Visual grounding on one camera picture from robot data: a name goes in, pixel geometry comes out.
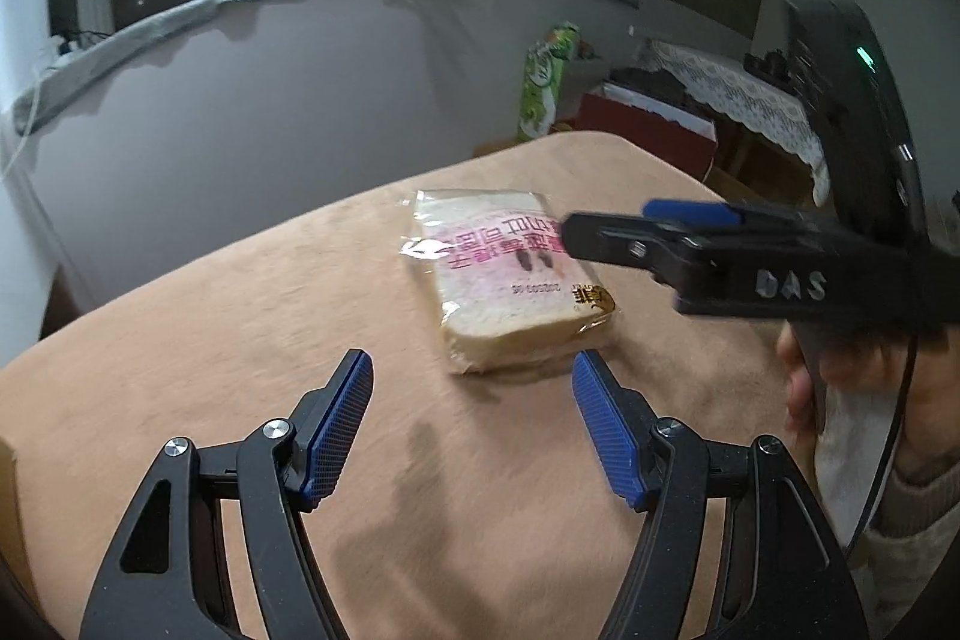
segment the sleeve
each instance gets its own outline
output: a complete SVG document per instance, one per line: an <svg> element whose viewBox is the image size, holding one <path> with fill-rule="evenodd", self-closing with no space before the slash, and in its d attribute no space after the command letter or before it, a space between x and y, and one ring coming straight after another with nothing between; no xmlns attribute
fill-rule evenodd
<svg viewBox="0 0 960 640"><path fill-rule="evenodd" d="M891 474L877 519L864 534L884 634L923 592L958 530L960 461L926 485Z"/></svg>

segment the beige tablecloth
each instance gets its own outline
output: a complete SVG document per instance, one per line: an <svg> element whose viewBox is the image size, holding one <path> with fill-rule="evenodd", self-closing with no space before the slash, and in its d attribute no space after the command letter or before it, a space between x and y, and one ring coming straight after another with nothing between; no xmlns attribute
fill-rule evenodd
<svg viewBox="0 0 960 640"><path fill-rule="evenodd" d="M350 637L597 637L641 517L608 489L568 376L445 374L429 304L397 256L398 202L421 187L530 189L557 213L709 194L624 140L558 135L304 215L37 345L0 373L0 435L19 453L42 606L67 640L163 443L245 437L352 347L373 355L373 400L336 493L305 519ZM606 352L622 383L704 437L780 433L781 370L762 330L685 319L641 272L599 275L622 308ZM721 510L709 514L688 635L709 609ZM264 637L234 503L226 529L243 629Z"/></svg>

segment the lace doily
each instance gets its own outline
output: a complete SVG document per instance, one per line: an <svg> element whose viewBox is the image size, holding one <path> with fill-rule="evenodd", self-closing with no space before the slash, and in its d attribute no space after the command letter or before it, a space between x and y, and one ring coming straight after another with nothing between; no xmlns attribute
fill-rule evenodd
<svg viewBox="0 0 960 640"><path fill-rule="evenodd" d="M814 202L827 201L830 179L824 150L800 100L750 76L736 61L679 44L650 42L637 54L637 66L643 71L665 68L694 100L796 155L813 173Z"/></svg>

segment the blue textured rubber pad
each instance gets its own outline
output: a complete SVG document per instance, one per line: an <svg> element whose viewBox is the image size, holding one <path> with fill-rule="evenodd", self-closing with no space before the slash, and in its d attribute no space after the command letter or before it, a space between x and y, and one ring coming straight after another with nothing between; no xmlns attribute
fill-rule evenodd
<svg viewBox="0 0 960 640"><path fill-rule="evenodd" d="M637 441L613 404L610 391L582 353L573 362L573 396L613 493L639 509L645 489Z"/></svg>
<svg viewBox="0 0 960 640"><path fill-rule="evenodd" d="M653 199L643 208L647 220L676 220L690 226L738 226L743 218L726 204L710 201Z"/></svg>
<svg viewBox="0 0 960 640"><path fill-rule="evenodd" d="M373 361L364 354L340 386L320 431L310 443L304 501L312 507L333 493L360 421L373 395Z"/></svg>

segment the packaged bread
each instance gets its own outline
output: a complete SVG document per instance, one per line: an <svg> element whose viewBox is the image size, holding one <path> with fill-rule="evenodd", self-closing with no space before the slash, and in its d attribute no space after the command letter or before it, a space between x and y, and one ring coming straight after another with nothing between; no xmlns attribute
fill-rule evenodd
<svg viewBox="0 0 960 640"><path fill-rule="evenodd" d="M402 252L438 304L459 372L526 365L600 347L613 298L560 242L544 199L520 191L421 191Z"/></svg>

